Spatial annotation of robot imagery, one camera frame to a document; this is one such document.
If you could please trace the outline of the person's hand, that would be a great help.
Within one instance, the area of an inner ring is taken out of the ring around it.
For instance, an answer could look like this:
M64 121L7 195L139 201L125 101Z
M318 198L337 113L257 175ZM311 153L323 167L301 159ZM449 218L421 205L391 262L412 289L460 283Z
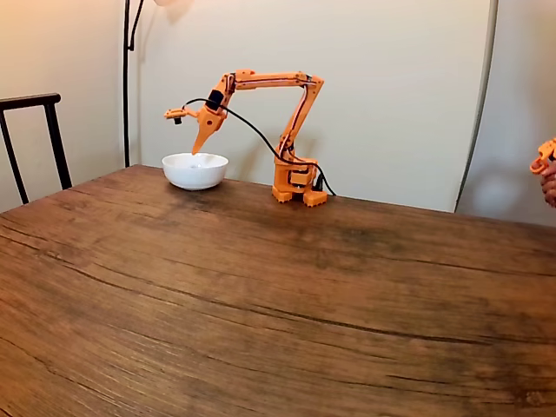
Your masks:
M556 164L553 162L542 173L540 185L545 202L556 208Z

